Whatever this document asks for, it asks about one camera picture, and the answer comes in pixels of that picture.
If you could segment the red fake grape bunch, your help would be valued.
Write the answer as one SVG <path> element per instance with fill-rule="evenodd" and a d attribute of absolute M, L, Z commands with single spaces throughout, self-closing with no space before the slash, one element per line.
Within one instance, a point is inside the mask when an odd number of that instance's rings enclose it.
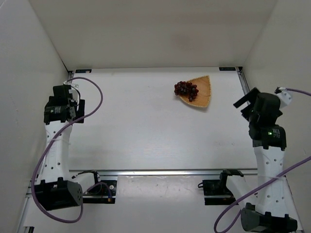
<path fill-rule="evenodd" d="M 198 92 L 197 85 L 191 82 L 180 81 L 174 85 L 175 95 L 187 97 L 190 102 L 196 99 Z"/>

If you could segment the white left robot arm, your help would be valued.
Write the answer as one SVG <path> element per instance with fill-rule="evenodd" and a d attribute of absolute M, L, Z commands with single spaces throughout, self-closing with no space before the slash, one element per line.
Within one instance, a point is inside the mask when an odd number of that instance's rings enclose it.
<path fill-rule="evenodd" d="M 47 152 L 39 164 L 39 176 L 32 187 L 36 204 L 51 211 L 81 206 L 83 194 L 99 182 L 94 170 L 72 176 L 69 172 L 69 140 L 73 121 L 83 123 L 85 100 L 49 97 L 44 109 Z"/>

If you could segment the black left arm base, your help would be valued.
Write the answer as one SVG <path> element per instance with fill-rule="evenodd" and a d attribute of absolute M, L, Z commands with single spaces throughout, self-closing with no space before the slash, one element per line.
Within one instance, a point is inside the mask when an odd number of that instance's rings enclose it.
<path fill-rule="evenodd" d="M 117 180 L 102 180 L 96 170 L 82 171 L 71 178 L 81 185 L 84 204 L 115 204 Z"/>

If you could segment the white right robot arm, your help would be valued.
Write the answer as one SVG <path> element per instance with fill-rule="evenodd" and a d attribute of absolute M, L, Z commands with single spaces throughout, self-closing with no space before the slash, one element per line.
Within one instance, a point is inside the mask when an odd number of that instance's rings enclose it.
<path fill-rule="evenodd" d="M 241 110 L 248 121 L 257 161 L 258 187 L 252 191 L 239 170 L 224 170 L 220 175 L 223 186 L 240 206 L 238 218 L 246 232 L 292 233 L 297 230 L 297 220 L 290 217 L 285 200 L 283 162 L 287 147 L 285 129 L 277 125 L 281 108 L 288 106 L 292 97 L 284 87 L 273 94 L 253 88 L 236 101 L 235 108 L 244 103 Z"/>

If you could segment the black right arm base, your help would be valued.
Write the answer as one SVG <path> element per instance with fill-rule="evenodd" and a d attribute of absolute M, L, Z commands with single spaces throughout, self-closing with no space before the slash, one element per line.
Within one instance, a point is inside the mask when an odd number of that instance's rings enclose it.
<path fill-rule="evenodd" d="M 234 195 L 227 188 L 226 181 L 228 176 L 244 177 L 239 170 L 224 169 L 217 180 L 202 180 L 197 185 L 203 189 L 205 205 L 230 205 L 235 201 Z"/>

